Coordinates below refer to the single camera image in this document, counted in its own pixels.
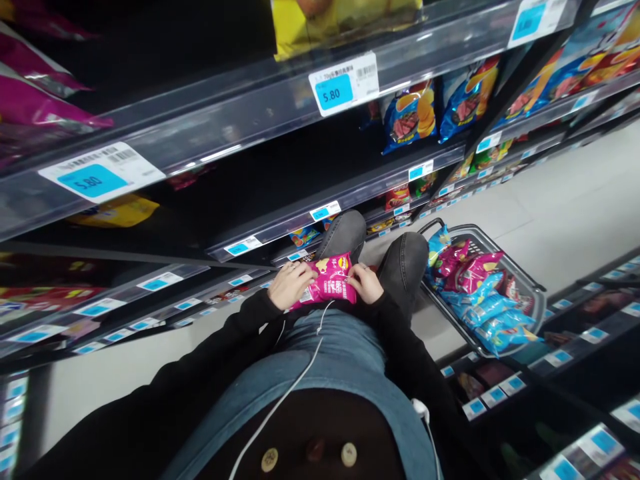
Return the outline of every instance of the snack package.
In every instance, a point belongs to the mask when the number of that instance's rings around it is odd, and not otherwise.
[[[524,343],[542,341],[522,326],[504,328],[500,320],[492,319],[482,324],[475,330],[480,342],[496,357],[510,345],[522,345]]]
[[[304,227],[289,234],[289,238],[293,241],[296,248],[304,248],[320,233],[313,227]]]
[[[90,90],[1,21],[0,61],[22,78],[60,98],[78,90]]]
[[[370,227],[367,227],[367,233],[377,233],[384,229],[388,229],[392,225],[393,225],[393,218],[386,219],[382,222],[378,222]]]
[[[347,276],[351,268],[349,253],[335,255],[317,262],[309,262],[311,269],[318,273],[318,278],[305,290],[302,298],[293,304],[291,310],[302,305],[329,300],[357,300],[355,289],[347,283]]]
[[[591,17],[576,28],[532,112],[570,95],[576,89],[615,44],[632,8],[633,4],[623,5]]]
[[[0,20],[63,40],[88,40],[96,35],[50,12],[43,0],[0,0]]]
[[[487,169],[492,164],[498,163],[507,155],[512,143],[513,139],[507,140],[506,142],[502,142],[500,145],[497,145],[493,148],[484,150],[480,153],[476,153],[473,157],[473,162],[471,162],[469,174]]]
[[[385,211],[394,210],[405,203],[411,201],[411,194],[409,193],[409,184],[404,183],[399,187],[389,190],[386,193],[387,202],[385,204]]]
[[[440,257],[440,254],[444,252],[445,248],[451,245],[451,238],[449,236],[449,230],[447,226],[441,227],[436,233],[434,233],[429,239],[429,266],[434,266],[435,262]]]
[[[468,258],[454,274],[448,276],[445,289],[473,294],[493,272],[504,254],[502,251],[480,253]]]
[[[363,27],[388,17],[396,19],[396,24],[408,24],[420,7],[421,0],[271,0],[275,59],[287,60],[320,45],[352,41],[368,33]],[[389,22],[383,29],[394,26]]]
[[[420,198],[426,195],[429,189],[433,186],[434,182],[438,178],[438,172],[431,172],[424,177],[420,177],[414,180],[411,184],[413,186],[413,194],[416,198]]]
[[[156,202],[128,193],[72,215],[67,221],[87,227],[129,228],[144,222],[159,206]]]
[[[327,218],[323,219],[322,220],[322,228],[324,228],[325,231],[329,230],[329,227],[333,223],[333,219],[336,218],[337,216],[338,216],[338,214],[336,213],[335,215],[332,215],[330,217],[327,217]]]
[[[597,85],[610,80],[624,70],[628,64],[636,62],[640,57],[640,9],[636,2],[629,14],[627,26],[623,30],[615,45],[605,57],[582,80],[578,90]]]
[[[387,146],[383,155],[418,139],[438,134],[434,99],[432,80],[420,82],[395,95],[385,113]]]
[[[498,77],[500,55],[494,55],[442,76],[445,106],[440,143],[466,130],[484,115]]]

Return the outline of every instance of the wooden button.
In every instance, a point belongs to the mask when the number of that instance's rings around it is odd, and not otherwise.
[[[342,458],[342,463],[345,467],[351,468],[354,466],[358,458],[358,451],[355,449],[355,445],[351,442],[345,443],[344,447],[342,447],[340,458]]]
[[[269,449],[262,456],[262,471],[265,473],[270,472],[275,468],[275,464],[278,463],[278,450]]]

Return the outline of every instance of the price label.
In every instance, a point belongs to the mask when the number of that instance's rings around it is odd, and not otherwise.
[[[508,49],[553,33],[567,0],[522,0],[515,18]]]
[[[119,197],[166,177],[124,142],[43,168],[38,174],[94,203]]]
[[[172,272],[165,272],[162,275],[158,275],[157,277],[154,277],[150,280],[144,281],[142,283],[138,283],[138,285],[136,285],[136,287],[140,287],[144,290],[149,290],[149,291],[157,291],[157,290],[162,290],[165,287],[168,287],[170,285],[173,285],[174,283],[178,283],[179,281],[184,280],[184,278],[182,278],[179,275],[176,275],[175,273]]]
[[[309,214],[311,215],[311,218],[313,218],[313,220],[320,221],[322,219],[335,215],[336,213],[340,213],[340,211],[341,209],[338,200],[334,200],[331,203],[323,205],[320,208],[311,210]]]
[[[227,282],[227,283],[233,287],[237,287],[238,285],[242,285],[243,283],[246,283],[249,280],[253,280],[253,277],[247,274],[247,275],[243,275],[242,277],[238,277],[235,280],[231,280],[230,282]]]
[[[409,169],[409,181],[416,180],[420,177],[430,174],[433,171],[433,159],[424,162],[417,167]]]
[[[234,257],[237,257],[238,255],[242,255],[243,253],[246,253],[249,250],[262,247],[262,245],[263,243],[260,242],[260,240],[258,240],[256,237],[252,235],[250,237],[245,238],[242,241],[239,241],[237,243],[232,243],[231,245],[226,246],[225,250],[228,251],[230,254],[232,254]]]
[[[296,253],[292,253],[291,255],[288,255],[287,258],[290,261],[300,260],[302,257],[306,257],[308,254],[309,254],[309,252],[307,252],[306,250],[302,249],[302,250],[298,250]]]
[[[323,117],[375,99],[380,93],[375,53],[311,73],[309,83]]]
[[[115,310],[116,308],[120,308],[126,304],[127,302],[122,300],[106,298],[106,299],[98,300],[97,302],[93,302],[90,305],[87,305],[86,307],[82,307],[78,310],[74,310],[73,312],[78,315],[86,315],[88,317],[98,317],[103,313],[106,313],[111,310]]]
[[[500,137],[502,137],[502,131],[492,133],[488,137],[485,137],[482,142],[478,144],[478,147],[475,149],[476,153],[480,153],[484,150],[488,150],[490,148],[495,147],[500,143]]]

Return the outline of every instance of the blue chip bag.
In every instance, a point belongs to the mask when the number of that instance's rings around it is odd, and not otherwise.
[[[471,328],[476,328],[498,314],[514,308],[517,304],[518,302],[515,300],[508,299],[500,294],[492,295],[480,305],[475,305],[466,310],[462,320]]]
[[[440,228],[429,239],[429,267],[434,266],[436,260],[444,250],[451,246],[451,238],[447,226]]]
[[[417,83],[408,90],[396,93],[385,113],[386,155],[414,141],[435,137],[438,130],[433,110],[433,81]]]
[[[498,77],[499,60],[500,55],[494,55],[442,76],[445,110],[440,124],[440,143],[482,117]]]

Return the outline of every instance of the tile floor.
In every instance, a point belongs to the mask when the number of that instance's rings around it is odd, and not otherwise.
[[[640,244],[639,137],[640,122],[439,214],[449,225],[479,225],[553,293]],[[408,228],[417,230],[432,218]],[[404,231],[369,242],[362,260],[378,262]],[[98,406],[149,382],[164,363],[192,350],[239,308],[228,305],[189,328],[55,364],[44,451]],[[413,328],[436,359],[463,344],[426,299],[417,305]]]

